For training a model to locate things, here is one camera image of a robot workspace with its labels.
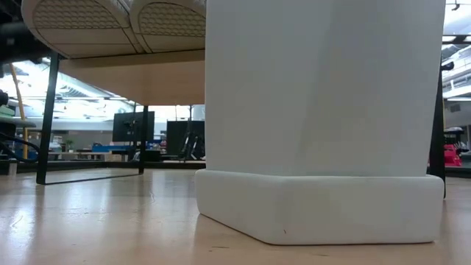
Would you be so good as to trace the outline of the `black background monitor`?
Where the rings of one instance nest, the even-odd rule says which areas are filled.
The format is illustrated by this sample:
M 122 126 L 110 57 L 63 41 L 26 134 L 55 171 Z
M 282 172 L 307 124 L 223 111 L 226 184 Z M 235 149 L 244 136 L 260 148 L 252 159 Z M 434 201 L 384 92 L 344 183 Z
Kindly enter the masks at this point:
M 113 119 L 113 142 L 140 141 L 143 131 L 144 113 L 116 113 Z M 154 139 L 155 113 L 147 113 L 146 140 Z
M 179 160 L 205 157 L 204 121 L 167 121 L 167 154 Z

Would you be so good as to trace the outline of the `white hexagonal plant pot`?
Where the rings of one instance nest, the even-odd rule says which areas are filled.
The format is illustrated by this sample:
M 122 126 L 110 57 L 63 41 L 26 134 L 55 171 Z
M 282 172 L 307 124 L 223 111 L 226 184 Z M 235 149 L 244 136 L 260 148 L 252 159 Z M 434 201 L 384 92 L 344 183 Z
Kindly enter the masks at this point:
M 446 0 L 208 0 L 199 212 L 279 245 L 440 234 Z

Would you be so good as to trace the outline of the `blue bin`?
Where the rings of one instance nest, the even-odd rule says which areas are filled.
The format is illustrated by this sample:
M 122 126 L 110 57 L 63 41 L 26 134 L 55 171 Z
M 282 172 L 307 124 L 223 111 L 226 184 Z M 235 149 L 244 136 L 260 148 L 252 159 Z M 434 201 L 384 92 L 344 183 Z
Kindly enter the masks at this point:
M 119 146 L 119 145 L 107 145 L 107 146 L 92 146 L 92 152 L 113 152 L 113 151 L 125 151 L 130 146 Z

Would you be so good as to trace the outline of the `red and black chair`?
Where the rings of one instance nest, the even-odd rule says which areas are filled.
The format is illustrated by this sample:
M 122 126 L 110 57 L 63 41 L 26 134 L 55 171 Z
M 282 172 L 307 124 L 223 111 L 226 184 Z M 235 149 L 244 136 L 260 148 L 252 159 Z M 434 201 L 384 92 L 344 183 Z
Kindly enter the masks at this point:
M 462 167 L 461 155 L 469 151 L 468 146 L 461 141 L 464 130 L 460 127 L 449 127 L 444 130 L 445 165 Z

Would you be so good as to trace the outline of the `black desk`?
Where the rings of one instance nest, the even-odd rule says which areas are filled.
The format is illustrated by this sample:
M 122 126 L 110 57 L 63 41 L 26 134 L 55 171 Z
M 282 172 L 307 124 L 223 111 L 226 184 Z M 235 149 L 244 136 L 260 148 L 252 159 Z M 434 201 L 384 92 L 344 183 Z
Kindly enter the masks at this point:
M 17 127 L 26 127 L 26 128 L 36 127 L 36 124 L 31 121 L 14 119 L 11 117 L 3 117 L 3 116 L 0 116 L 0 123 L 13 124 Z

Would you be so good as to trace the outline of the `wooden shelf with black frame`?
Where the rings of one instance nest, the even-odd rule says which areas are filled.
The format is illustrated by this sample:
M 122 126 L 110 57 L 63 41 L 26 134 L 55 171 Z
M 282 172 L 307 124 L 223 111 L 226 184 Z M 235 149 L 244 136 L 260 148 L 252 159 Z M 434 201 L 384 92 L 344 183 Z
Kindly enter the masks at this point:
M 105 57 L 92 75 L 141 105 L 203 104 L 199 209 L 355 205 L 440 212 L 426 172 L 440 51 L 340 43 Z

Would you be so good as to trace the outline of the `black aluminium table frame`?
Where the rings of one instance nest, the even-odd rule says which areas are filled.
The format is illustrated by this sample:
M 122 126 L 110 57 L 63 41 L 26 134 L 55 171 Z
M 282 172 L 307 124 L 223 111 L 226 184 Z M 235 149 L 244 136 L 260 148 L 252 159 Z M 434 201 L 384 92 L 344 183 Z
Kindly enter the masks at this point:
M 65 171 L 74 169 L 99 169 L 99 168 L 123 168 L 123 169 L 137 169 L 138 163 L 134 162 L 106 162 L 99 160 L 77 160 L 77 161 L 49 161 L 48 171 Z M 185 169 L 197 170 L 205 169 L 205 163 L 165 163 L 165 162 L 145 162 L 145 169 Z M 17 173 L 31 173 L 36 172 L 36 163 L 19 163 L 16 166 Z M 446 167 L 445 174 L 447 177 L 459 177 L 471 179 L 471 168 L 466 167 Z

